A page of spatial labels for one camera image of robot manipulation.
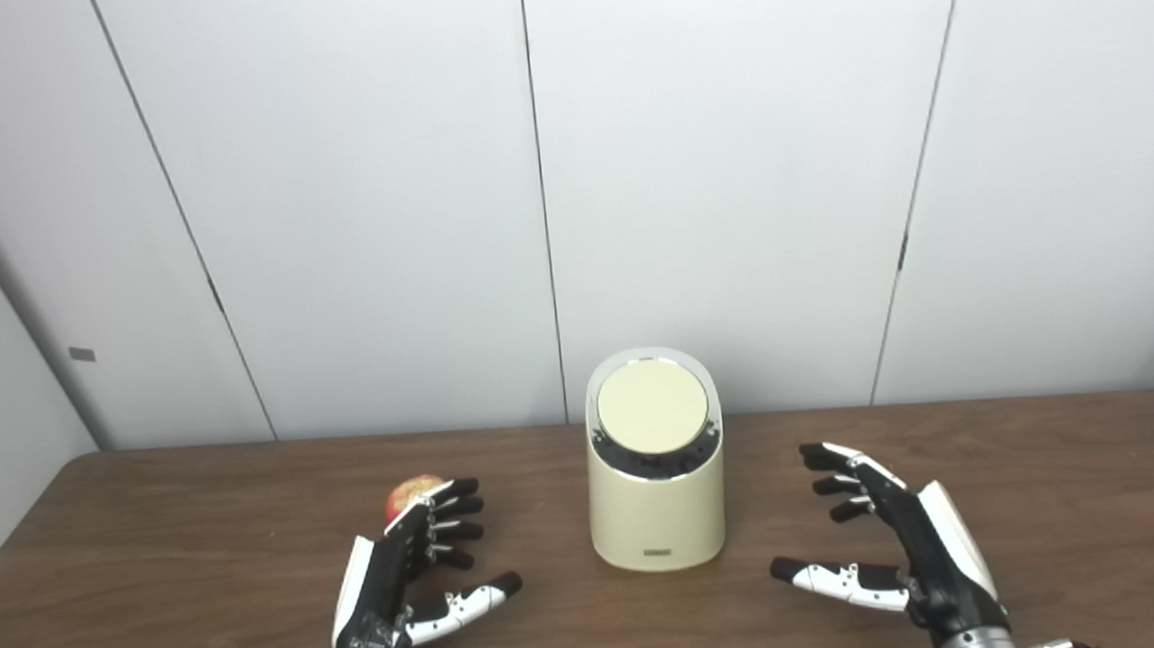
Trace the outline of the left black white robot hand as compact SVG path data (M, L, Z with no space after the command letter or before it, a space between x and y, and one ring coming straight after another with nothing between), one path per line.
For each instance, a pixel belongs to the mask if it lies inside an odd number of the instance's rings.
M407 587L436 566L462 571L475 559L454 547L475 541L484 508L475 479L414 477L396 487L396 513L377 538L355 537L334 611L330 648L417 648L464 630L512 600L524 587L516 571L413 602Z

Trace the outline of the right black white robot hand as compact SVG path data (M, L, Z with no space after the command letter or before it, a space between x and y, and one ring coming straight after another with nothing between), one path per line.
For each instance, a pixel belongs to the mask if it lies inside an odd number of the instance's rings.
M834 523L877 517L896 533L907 563L803 562L778 557L769 572L785 583L855 606L902 612L932 648L1018 648L988 563L945 485L914 491L868 453L829 442L804 443L799 455L826 477L815 493L848 493Z

